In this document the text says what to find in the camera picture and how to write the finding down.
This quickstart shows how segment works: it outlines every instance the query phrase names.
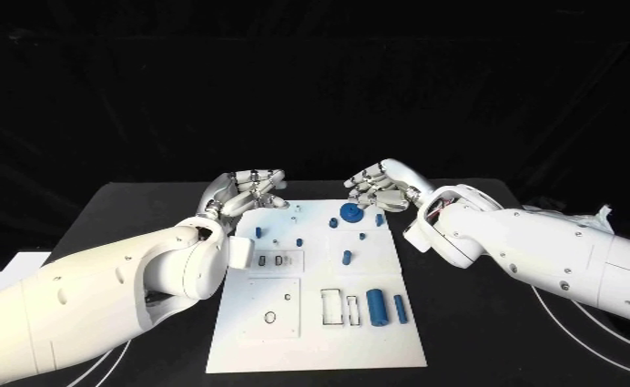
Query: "white cable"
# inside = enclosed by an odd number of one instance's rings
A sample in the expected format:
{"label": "white cable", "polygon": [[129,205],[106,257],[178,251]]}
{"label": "white cable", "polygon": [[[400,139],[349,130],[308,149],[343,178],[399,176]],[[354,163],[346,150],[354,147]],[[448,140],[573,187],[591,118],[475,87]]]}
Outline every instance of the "white cable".
{"label": "white cable", "polygon": [[592,314],[584,310],[582,306],[572,300],[578,308],[584,311],[584,314],[591,318],[591,320],[601,326],[601,328],[608,331],[621,341],[630,344],[630,340],[627,340],[614,330],[610,329],[610,327],[601,323],[601,321],[592,316]]}
{"label": "white cable", "polygon": [[88,372],[85,372],[85,374],[66,387],[75,387],[75,385],[80,382],[80,380],[92,373],[92,370],[98,367],[98,364],[108,358],[109,354],[111,351],[105,353],[101,359],[95,362],[95,365],[88,369]]}
{"label": "white cable", "polygon": [[578,337],[569,332],[569,330],[563,327],[563,325],[561,324],[561,321],[558,321],[558,319],[555,318],[553,314],[550,313],[550,310],[548,308],[548,306],[545,305],[545,302],[542,301],[540,295],[537,294],[537,290],[535,289],[535,286],[532,286],[532,290],[535,291],[535,296],[537,297],[537,300],[540,301],[542,307],[545,308],[545,311],[548,312],[548,315],[550,316],[550,318],[553,319],[553,321],[558,323],[558,326],[562,328],[562,331],[568,334],[568,336],[581,344],[581,346],[584,346],[584,348],[586,348],[588,351],[591,351],[591,353],[594,355],[597,355],[605,362],[608,362],[610,364],[614,364],[620,369],[624,369],[625,371],[630,372],[630,368],[622,366],[621,364],[618,364],[617,362],[614,362],[610,358],[607,358],[601,353],[598,353],[595,350],[592,350],[578,339]]}
{"label": "white cable", "polygon": [[105,376],[102,377],[102,380],[98,382],[98,384],[95,385],[95,387],[99,387],[99,385],[101,385],[101,384],[105,382],[105,380],[108,379],[109,374],[114,372],[115,366],[116,366],[118,363],[121,362],[121,359],[122,359],[124,353],[127,352],[127,348],[128,348],[128,343],[129,343],[129,342],[131,342],[131,341],[127,342],[127,345],[125,345],[125,347],[124,347],[124,349],[122,349],[121,356],[118,357],[118,360],[115,361],[114,365],[111,366],[109,371],[105,373]]}

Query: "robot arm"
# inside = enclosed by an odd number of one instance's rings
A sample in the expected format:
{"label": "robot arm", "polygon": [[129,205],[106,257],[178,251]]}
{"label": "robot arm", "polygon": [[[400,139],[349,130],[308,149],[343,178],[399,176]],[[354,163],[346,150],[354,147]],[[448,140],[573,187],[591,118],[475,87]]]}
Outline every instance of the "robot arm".
{"label": "robot arm", "polygon": [[210,298],[227,266],[246,268],[240,214],[287,208],[281,170],[222,175],[197,215],[173,228],[85,250],[0,292],[0,384],[85,362]]}
{"label": "robot arm", "polygon": [[419,251],[432,248],[462,269],[487,254],[516,280],[630,319],[630,239],[561,213],[503,209],[465,185],[435,188],[393,159],[344,185],[360,207],[416,205],[403,237]]}

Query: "robotic hand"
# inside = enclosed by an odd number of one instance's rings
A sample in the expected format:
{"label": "robotic hand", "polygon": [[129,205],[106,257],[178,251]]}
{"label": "robotic hand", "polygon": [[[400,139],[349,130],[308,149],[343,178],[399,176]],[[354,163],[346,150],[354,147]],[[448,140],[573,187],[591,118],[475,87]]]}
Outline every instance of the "robotic hand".
{"label": "robotic hand", "polygon": [[0,384],[91,360],[210,298],[253,242],[229,237],[242,213],[285,209],[282,170],[226,173],[197,215],[173,228],[60,258],[0,292]]}
{"label": "robotic hand", "polygon": [[344,186],[362,208],[418,207],[403,237],[421,252],[432,248],[462,269],[487,254],[516,280],[630,319],[630,239],[561,213],[503,209],[465,185],[435,188],[395,159]]}

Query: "black table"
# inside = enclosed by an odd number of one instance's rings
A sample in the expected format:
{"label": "black table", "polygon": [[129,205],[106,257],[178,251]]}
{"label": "black table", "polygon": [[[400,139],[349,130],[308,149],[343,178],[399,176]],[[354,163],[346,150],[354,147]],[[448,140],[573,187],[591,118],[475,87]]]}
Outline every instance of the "black table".
{"label": "black table", "polygon": [[[497,180],[437,179],[434,183],[465,183],[504,207],[519,206]],[[173,226],[193,215],[206,185],[108,184],[92,197],[49,261]],[[292,181],[281,196],[288,200],[344,199],[346,189],[341,181]],[[413,218],[411,209],[388,214],[428,368],[206,374],[220,288],[209,300],[131,341],[102,385],[628,385],[630,372],[601,361],[569,339],[545,313],[530,287],[504,275],[488,257],[461,270],[432,250],[425,254],[415,250],[402,238]],[[121,351],[122,347],[79,386],[98,383]],[[93,363],[11,385],[65,387]]]}

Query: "blue cylinder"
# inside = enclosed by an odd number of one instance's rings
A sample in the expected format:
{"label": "blue cylinder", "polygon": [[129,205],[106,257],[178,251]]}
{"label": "blue cylinder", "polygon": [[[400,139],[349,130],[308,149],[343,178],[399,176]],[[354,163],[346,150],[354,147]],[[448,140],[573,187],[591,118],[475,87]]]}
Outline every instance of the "blue cylinder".
{"label": "blue cylinder", "polygon": [[399,294],[393,296],[393,302],[396,303],[398,320],[400,323],[406,323],[406,313],[403,312],[402,296]]}
{"label": "blue cylinder", "polygon": [[367,296],[372,326],[385,326],[389,323],[389,319],[388,310],[385,308],[383,292],[379,289],[372,289],[364,294]]}
{"label": "blue cylinder", "polygon": [[338,215],[347,223],[356,223],[363,219],[363,210],[354,203],[344,203],[338,210]]}
{"label": "blue cylinder", "polygon": [[343,260],[344,266],[350,263],[350,260],[351,260],[351,252],[349,250],[346,250],[344,251],[344,260]]}

